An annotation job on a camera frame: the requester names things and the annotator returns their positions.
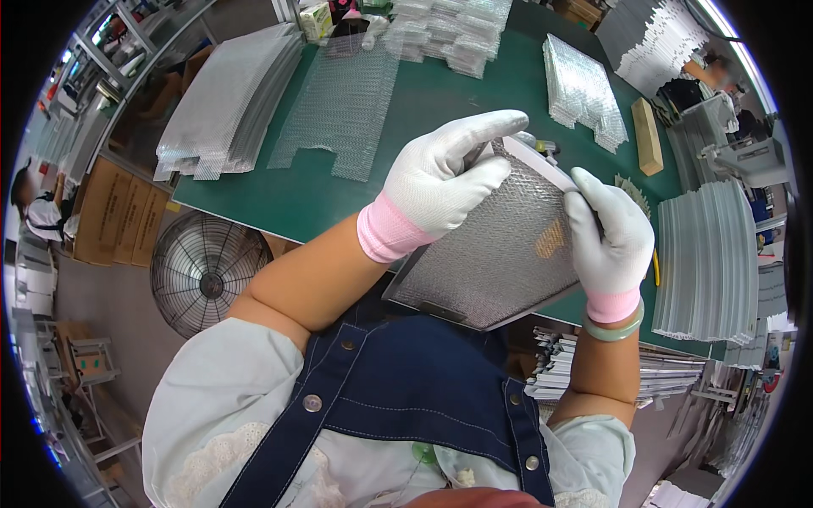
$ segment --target bracelet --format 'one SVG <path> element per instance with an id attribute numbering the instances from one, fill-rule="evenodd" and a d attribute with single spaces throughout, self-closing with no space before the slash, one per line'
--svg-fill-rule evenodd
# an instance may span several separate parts
<path id="1" fill-rule="evenodd" d="M 638 308 L 635 311 L 635 318 L 633 321 L 623 328 L 617 328 L 615 330 L 608 330 L 606 328 L 600 328 L 596 326 L 596 324 L 590 320 L 590 317 L 587 315 L 587 310 L 582 315 L 581 327 L 584 328 L 590 336 L 593 336 L 600 341 L 605 342 L 615 342 L 620 341 L 621 339 L 626 339 L 627 337 L 631 336 L 633 332 L 638 330 L 641 326 L 641 323 L 644 320 L 644 299 L 641 299 L 641 303 L 638 304 Z"/>

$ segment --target denim apron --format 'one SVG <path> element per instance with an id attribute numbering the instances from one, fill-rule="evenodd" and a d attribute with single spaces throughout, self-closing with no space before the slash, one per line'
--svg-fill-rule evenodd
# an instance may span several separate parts
<path id="1" fill-rule="evenodd" d="M 362 325 L 356 308 L 311 336 L 289 404 L 220 506 L 276 506 L 323 428 L 490 458 L 554 506 L 536 402 L 466 335 L 422 315 Z"/>

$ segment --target pink glove cuff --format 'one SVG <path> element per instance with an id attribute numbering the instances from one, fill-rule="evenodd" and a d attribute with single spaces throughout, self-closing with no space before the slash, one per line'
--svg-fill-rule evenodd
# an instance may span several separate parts
<path id="1" fill-rule="evenodd" d="M 383 192 L 359 212 L 356 232 L 364 253 L 377 263 L 391 263 L 435 241 L 401 213 Z"/>
<path id="2" fill-rule="evenodd" d="M 587 293 L 587 315 L 594 323 L 615 323 L 628 318 L 641 301 L 639 288 L 615 294 L 596 293 L 585 289 L 585 293 Z"/>

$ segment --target electric fan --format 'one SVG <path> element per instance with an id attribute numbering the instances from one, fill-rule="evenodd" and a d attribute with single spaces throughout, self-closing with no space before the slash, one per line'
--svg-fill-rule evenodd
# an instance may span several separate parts
<path id="1" fill-rule="evenodd" d="M 273 260 L 263 235 L 202 212 L 176 220 L 155 246 L 150 287 L 169 326 L 189 339 L 222 320 Z"/>

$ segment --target work glove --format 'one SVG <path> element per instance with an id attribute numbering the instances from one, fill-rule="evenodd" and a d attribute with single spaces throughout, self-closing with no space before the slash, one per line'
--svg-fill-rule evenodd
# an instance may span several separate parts
<path id="1" fill-rule="evenodd" d="M 594 323 L 615 323 L 638 307 L 639 286 L 655 243 L 652 225 L 618 187 L 604 185 L 580 167 L 572 169 L 571 177 L 580 193 L 566 193 L 564 207 L 572 232 L 573 266 L 587 293 L 587 315 Z"/>
<path id="2" fill-rule="evenodd" d="M 492 156 L 460 174 L 463 156 L 526 125 L 522 111 L 491 111 L 454 120 L 407 143 L 384 189 L 359 213 L 356 231 L 364 253 L 391 263 L 457 228 L 511 173 L 507 160 Z"/>

